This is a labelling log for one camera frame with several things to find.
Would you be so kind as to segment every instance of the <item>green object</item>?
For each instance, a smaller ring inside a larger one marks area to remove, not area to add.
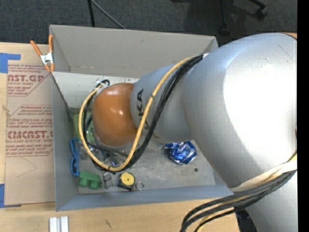
[[[83,188],[89,187],[90,189],[96,190],[101,185],[101,179],[97,174],[81,171],[79,174],[78,185]]]
[[[73,124],[74,124],[75,133],[76,133],[76,136],[78,138],[78,141],[80,141],[81,136],[80,136],[79,131],[78,131],[78,116],[79,116],[79,114],[76,114],[76,115],[73,116]],[[87,113],[86,121],[89,119],[90,116],[91,116],[91,113]],[[94,144],[95,138],[94,138],[92,130],[91,130],[92,128],[93,128],[93,121],[90,122],[89,127],[87,128],[87,131],[88,131],[87,139],[90,141],[90,143]]]

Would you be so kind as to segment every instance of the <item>wooden table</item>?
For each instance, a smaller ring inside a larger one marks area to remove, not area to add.
[[[14,54],[18,51],[18,46],[14,43],[0,43],[0,52]],[[5,171],[6,103],[7,74],[0,73],[0,184],[4,183]],[[196,200],[63,212],[55,211],[55,203],[24,204],[20,207],[0,209],[0,231],[48,231],[50,217],[68,216],[70,232],[176,232],[179,231],[182,218],[186,213],[208,201]],[[239,232],[239,226],[235,214],[232,214],[210,222],[203,231]]]

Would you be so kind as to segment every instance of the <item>yellow tape measure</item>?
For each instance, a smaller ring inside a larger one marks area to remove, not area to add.
[[[118,186],[129,190],[134,190],[135,177],[131,173],[123,173],[120,176]]]

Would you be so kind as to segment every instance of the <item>chair wheel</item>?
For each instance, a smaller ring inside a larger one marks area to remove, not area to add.
[[[268,15],[267,8],[260,8],[256,11],[256,15],[259,19],[264,19],[266,15]]]
[[[230,35],[230,29],[228,29],[227,25],[223,25],[220,29],[219,29],[219,34],[222,36],[229,36]]]

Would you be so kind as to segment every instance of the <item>orange clip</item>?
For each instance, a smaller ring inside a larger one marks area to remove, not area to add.
[[[43,64],[45,65],[45,68],[47,69],[48,72],[50,71],[54,71],[55,69],[55,63],[54,63],[54,44],[53,44],[53,36],[49,35],[48,37],[48,44],[49,44],[49,53],[43,55],[42,52],[40,51],[40,49],[38,48],[38,46],[35,44],[34,41],[30,41],[31,45],[33,46],[35,52],[40,56]],[[49,68],[47,65],[47,62],[51,63],[51,67]]]

